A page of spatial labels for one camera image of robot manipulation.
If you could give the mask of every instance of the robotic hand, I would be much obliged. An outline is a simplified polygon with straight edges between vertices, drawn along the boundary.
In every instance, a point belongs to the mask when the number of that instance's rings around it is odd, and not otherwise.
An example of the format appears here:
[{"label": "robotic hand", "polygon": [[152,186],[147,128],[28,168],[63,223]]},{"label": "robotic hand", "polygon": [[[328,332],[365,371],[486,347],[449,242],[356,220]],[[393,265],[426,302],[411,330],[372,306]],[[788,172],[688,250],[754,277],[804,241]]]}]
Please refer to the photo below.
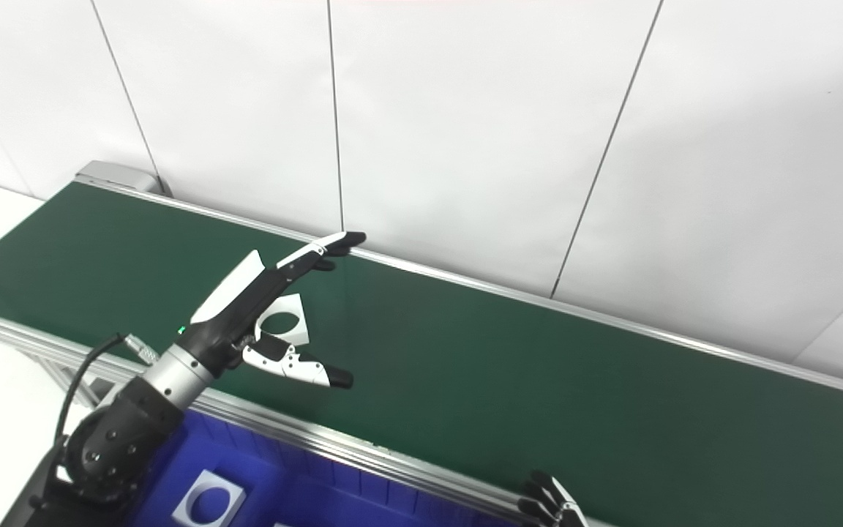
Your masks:
[{"label": "robotic hand", "polygon": [[[2,525],[98,526],[123,521],[151,458],[177,430],[184,410],[214,379],[244,361],[298,381],[351,387],[348,371],[322,364],[290,343],[262,333],[258,322],[288,285],[312,269],[334,270],[327,258],[345,256],[365,239],[357,231],[332,234],[306,244],[270,269],[257,250],[251,251],[201,304],[174,344],[126,384],[113,403],[89,414],[69,438],[58,425],[54,447]],[[117,336],[94,349],[84,364],[121,341],[140,356],[154,355],[137,338]],[[66,469],[69,481],[56,476],[58,467]]]},{"label": "robotic hand", "polygon": [[532,480],[525,483],[525,497],[519,500],[519,510],[538,523],[526,523],[526,526],[588,527],[581,508],[557,479],[543,471],[532,471],[531,476]]}]

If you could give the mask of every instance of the black fingertip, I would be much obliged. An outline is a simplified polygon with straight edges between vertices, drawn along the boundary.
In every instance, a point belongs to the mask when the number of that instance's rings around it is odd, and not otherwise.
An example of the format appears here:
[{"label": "black fingertip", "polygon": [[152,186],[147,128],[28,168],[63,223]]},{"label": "black fingertip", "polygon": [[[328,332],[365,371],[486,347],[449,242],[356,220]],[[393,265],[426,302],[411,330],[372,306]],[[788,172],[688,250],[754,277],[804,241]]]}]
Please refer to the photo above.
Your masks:
[{"label": "black fingertip", "polygon": [[341,370],[338,367],[324,366],[327,371],[327,380],[330,381],[331,386],[335,388],[344,388],[349,390],[353,387],[353,374],[347,370]]},{"label": "black fingertip", "polygon": [[529,473],[529,476],[532,476],[532,480],[539,484],[552,481],[552,477],[549,476],[548,473],[545,473],[544,471],[541,471],[539,469],[536,469]]},{"label": "black fingertip", "polygon": [[337,269],[337,265],[333,261],[318,260],[318,262],[314,264],[315,271],[332,271],[335,269]]},{"label": "black fingertip", "polygon": [[335,247],[355,247],[358,244],[364,243],[364,241],[366,241],[366,233],[361,233],[361,231],[347,231],[344,237],[332,243],[328,249],[335,249]]}]

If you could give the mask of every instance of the blue bin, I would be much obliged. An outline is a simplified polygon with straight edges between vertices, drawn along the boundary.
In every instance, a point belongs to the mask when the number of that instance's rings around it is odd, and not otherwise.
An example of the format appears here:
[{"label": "blue bin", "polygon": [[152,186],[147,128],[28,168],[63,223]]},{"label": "blue bin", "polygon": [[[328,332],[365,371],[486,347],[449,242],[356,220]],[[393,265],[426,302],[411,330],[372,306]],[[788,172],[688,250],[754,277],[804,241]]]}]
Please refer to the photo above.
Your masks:
[{"label": "blue bin", "polygon": [[231,527],[514,527],[196,411],[155,458],[130,526],[178,527],[171,513],[203,470],[247,494]]}]

